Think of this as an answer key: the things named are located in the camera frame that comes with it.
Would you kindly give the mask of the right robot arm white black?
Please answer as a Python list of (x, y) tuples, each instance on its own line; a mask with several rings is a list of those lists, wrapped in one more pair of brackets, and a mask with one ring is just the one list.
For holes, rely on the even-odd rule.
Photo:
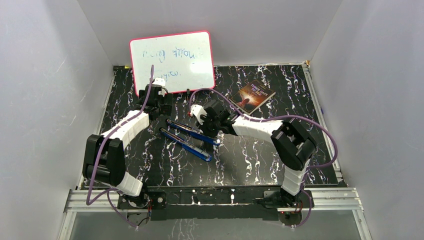
[(280, 193), (273, 203), (282, 207), (295, 207), (302, 199), (301, 190), (310, 159), (317, 143), (295, 118), (269, 120), (230, 113), (217, 101), (206, 105), (193, 104), (189, 112), (196, 125), (208, 137), (219, 132), (234, 136), (247, 136), (273, 144), (284, 166)]

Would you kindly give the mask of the whiteboard with pink frame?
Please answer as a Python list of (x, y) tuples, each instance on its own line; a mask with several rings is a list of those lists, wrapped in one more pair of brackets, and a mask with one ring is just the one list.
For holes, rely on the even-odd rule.
[(169, 93), (216, 86), (208, 31), (132, 39), (129, 51), (135, 93), (145, 89), (150, 77), (164, 79)]

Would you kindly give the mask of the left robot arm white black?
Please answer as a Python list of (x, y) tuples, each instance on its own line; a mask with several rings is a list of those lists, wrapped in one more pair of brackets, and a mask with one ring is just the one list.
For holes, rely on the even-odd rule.
[(137, 208), (149, 203), (149, 194), (143, 191), (143, 182), (132, 176), (126, 167), (125, 149), (150, 123), (161, 115), (172, 112), (172, 97), (165, 88), (163, 78), (155, 78), (152, 85), (139, 91), (135, 108), (113, 128), (92, 134), (86, 141), (82, 175), (84, 178), (117, 189)]

